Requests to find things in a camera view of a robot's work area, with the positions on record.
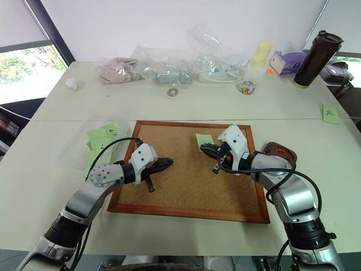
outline tissue box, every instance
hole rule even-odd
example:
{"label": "tissue box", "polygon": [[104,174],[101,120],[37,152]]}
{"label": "tissue box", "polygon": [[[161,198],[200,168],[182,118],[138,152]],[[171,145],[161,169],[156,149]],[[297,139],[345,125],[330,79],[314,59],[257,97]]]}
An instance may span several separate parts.
{"label": "tissue box", "polygon": [[288,53],[283,55],[281,51],[275,51],[270,60],[270,66],[279,75],[296,73],[305,58],[306,54],[303,52]]}

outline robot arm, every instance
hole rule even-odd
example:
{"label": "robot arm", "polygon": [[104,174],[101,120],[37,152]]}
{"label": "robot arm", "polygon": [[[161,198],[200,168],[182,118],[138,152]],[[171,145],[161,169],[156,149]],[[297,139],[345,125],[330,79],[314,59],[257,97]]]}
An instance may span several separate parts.
{"label": "robot arm", "polygon": [[69,270],[65,263],[77,249],[85,230],[91,225],[108,194],[123,184],[145,180],[154,191],[150,174],[162,171],[173,161],[158,158],[153,147],[142,143],[128,164],[96,165],[86,182],[71,196],[64,208],[16,271]]}
{"label": "robot arm", "polygon": [[237,125],[228,127],[218,139],[223,142],[222,146],[201,145],[201,150],[218,160],[213,172],[218,173],[222,167],[229,173],[250,173],[253,180],[271,191],[272,201],[289,239],[294,259],[292,270],[318,268],[317,270],[344,271],[331,241],[336,236],[325,231],[308,186],[293,174],[284,184],[272,190],[286,178],[291,169],[289,161],[258,152],[250,154],[246,138]]}

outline wooden frame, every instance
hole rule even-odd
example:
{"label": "wooden frame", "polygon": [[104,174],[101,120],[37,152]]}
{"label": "wooden frame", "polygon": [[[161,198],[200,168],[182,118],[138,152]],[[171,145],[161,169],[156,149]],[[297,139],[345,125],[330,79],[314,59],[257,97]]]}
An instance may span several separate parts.
{"label": "wooden frame", "polygon": [[[167,121],[144,121],[138,120],[135,124],[132,137],[137,137],[142,125],[161,125],[161,126],[183,126],[183,127],[195,127],[195,128],[223,128],[229,127],[227,124],[203,124],[203,123],[176,123]],[[252,131],[249,125],[239,125],[240,129],[245,130],[248,140],[248,149],[251,153],[255,151],[254,142],[252,137]],[[128,161],[135,148],[135,142],[131,141],[125,156],[124,161]],[[270,218],[268,216],[268,209],[265,199],[263,187],[254,182],[256,187],[257,201],[259,206],[259,213],[236,213],[225,211],[214,211],[204,209],[185,209],[185,208],[173,208],[173,207],[159,207],[159,206],[140,206],[132,204],[120,204],[118,198],[121,194],[121,188],[114,191],[109,202],[109,212],[122,212],[122,213],[137,213],[144,215],[163,215],[163,216],[182,216],[193,218],[209,218],[217,220],[230,220],[241,222],[255,222],[269,224]]]}

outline black cable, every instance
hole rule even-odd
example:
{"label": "black cable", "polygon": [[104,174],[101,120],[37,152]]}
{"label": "black cable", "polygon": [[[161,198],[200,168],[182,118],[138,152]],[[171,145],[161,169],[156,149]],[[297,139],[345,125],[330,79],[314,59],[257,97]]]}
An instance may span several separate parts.
{"label": "black cable", "polygon": [[[231,174],[244,174],[244,173],[260,173],[260,172],[274,172],[274,171],[278,171],[278,172],[290,172],[291,169],[286,169],[286,168],[262,168],[262,169],[245,169],[245,170],[238,170],[238,171],[232,171],[230,169],[225,168],[221,161],[220,161],[220,157],[217,158],[217,164],[219,166],[219,168],[227,173],[231,173]],[[317,184],[307,175],[298,172],[298,171],[294,171],[293,172],[296,175],[299,175],[303,178],[305,178],[315,189],[316,194],[317,194],[317,198],[318,198],[318,212],[321,214],[321,209],[322,209],[322,197],[321,197],[321,192],[319,190],[319,188],[317,187]]]}
{"label": "black cable", "polygon": [[117,139],[117,140],[114,140],[113,142],[107,144],[105,146],[105,148],[103,148],[101,150],[101,152],[96,156],[96,158],[94,159],[93,163],[91,164],[90,168],[89,168],[89,171],[88,171],[88,174],[86,175],[86,178],[85,178],[85,181],[88,179],[88,176],[89,176],[89,173],[91,172],[91,170],[93,169],[93,167],[95,166],[96,162],[99,160],[99,158],[102,156],[102,154],[111,146],[113,146],[114,144],[118,143],[118,142],[121,142],[121,141],[124,141],[124,140],[141,140],[139,137],[123,137],[123,138],[120,138],[120,139]]}
{"label": "black cable", "polygon": [[78,242],[77,252],[75,253],[74,260],[73,260],[73,264],[72,264],[72,266],[70,267],[70,270],[74,270],[75,267],[76,267],[76,262],[77,262],[78,257],[79,257],[79,252],[80,252],[80,248],[81,248],[81,243],[82,243],[82,238],[80,238],[80,240],[79,240],[79,242]]}
{"label": "black cable", "polygon": [[285,182],[287,182],[287,181],[291,178],[291,176],[293,175],[294,171],[296,170],[296,163],[295,163],[293,160],[291,160],[291,159],[286,159],[286,160],[288,160],[288,161],[291,163],[292,168],[291,168],[290,172],[288,172],[288,174],[286,175],[286,177],[283,178],[282,181],[280,181],[279,183],[277,183],[276,185],[274,185],[273,187],[271,187],[271,188],[267,191],[267,193],[266,193],[266,199],[267,199],[270,203],[272,203],[272,204],[274,204],[274,202],[273,202],[273,200],[270,198],[270,197],[271,197],[271,193],[272,193],[273,191],[275,191],[276,189],[278,189],[278,188],[279,188],[281,185],[283,185]]}
{"label": "black cable", "polygon": [[[94,159],[93,163],[91,164],[90,168],[89,168],[89,171],[88,171],[88,174],[86,175],[86,178],[85,178],[85,181],[88,179],[88,176],[91,172],[91,170],[93,169],[93,167],[95,166],[96,162],[99,160],[99,158],[105,153],[105,151],[110,148],[111,146],[113,146],[114,144],[118,143],[118,142],[121,142],[121,141],[125,141],[125,140],[136,140],[136,141],[141,141],[140,138],[138,137],[123,137],[123,138],[120,138],[120,139],[117,139],[117,140],[114,140],[113,142],[109,143],[108,145],[105,146],[105,148],[103,148],[100,153],[96,156],[96,158]],[[87,232],[86,232],[86,235],[85,235],[85,239],[84,239],[84,242],[83,242],[83,245],[82,245],[82,248],[80,250],[80,252],[78,253],[78,248],[81,246],[81,240],[80,240],[80,246],[78,246],[77,248],[77,252],[78,253],[78,256],[76,254],[76,257],[74,257],[74,261],[73,261],[73,264],[70,268],[70,271],[74,271],[75,268],[77,267],[79,261],[80,261],[80,258],[81,256],[83,255],[83,252],[84,252],[84,249],[85,249],[85,246],[86,246],[86,242],[88,241],[88,237],[89,237],[89,232],[90,232],[90,228],[91,228],[91,224],[89,225],[88,229],[87,229]]]}
{"label": "black cable", "polygon": [[281,263],[282,254],[283,254],[283,252],[285,251],[285,249],[287,248],[288,242],[289,242],[289,240],[287,240],[287,241],[283,244],[282,248],[280,249],[280,252],[278,252],[277,259],[276,259],[276,268],[275,268],[275,271],[279,271],[279,269],[280,269],[280,263]]}
{"label": "black cable", "polygon": [[236,270],[237,270],[236,266],[237,266],[237,263],[238,263],[239,258],[241,258],[241,256],[238,256],[236,262],[234,263],[234,267],[235,267]]}

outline white table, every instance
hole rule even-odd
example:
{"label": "white table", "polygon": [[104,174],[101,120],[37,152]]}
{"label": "white table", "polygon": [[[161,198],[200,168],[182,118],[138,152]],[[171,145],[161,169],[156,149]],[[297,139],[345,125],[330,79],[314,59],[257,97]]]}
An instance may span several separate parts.
{"label": "white table", "polygon": [[[319,79],[301,90],[289,77],[270,75],[265,79],[268,87],[251,96],[237,93],[233,84],[198,83],[171,100],[162,97],[167,88],[146,82],[101,86],[91,79],[90,67],[75,63],[66,71],[0,163],[0,248],[29,250],[48,229],[84,181],[53,162],[55,151],[93,107],[111,106],[127,112],[132,126],[136,119],[245,124],[252,126],[256,149],[269,141],[291,148],[298,155],[297,169],[319,185],[321,218],[326,230],[337,234],[338,252],[361,250],[361,135]],[[75,76],[85,85],[71,93],[64,83]],[[219,99],[216,109],[205,105]],[[340,124],[321,120],[323,103],[339,109]],[[93,222],[86,253],[274,255],[286,240],[283,224],[268,203],[271,224],[261,225],[109,213],[108,201]]]}

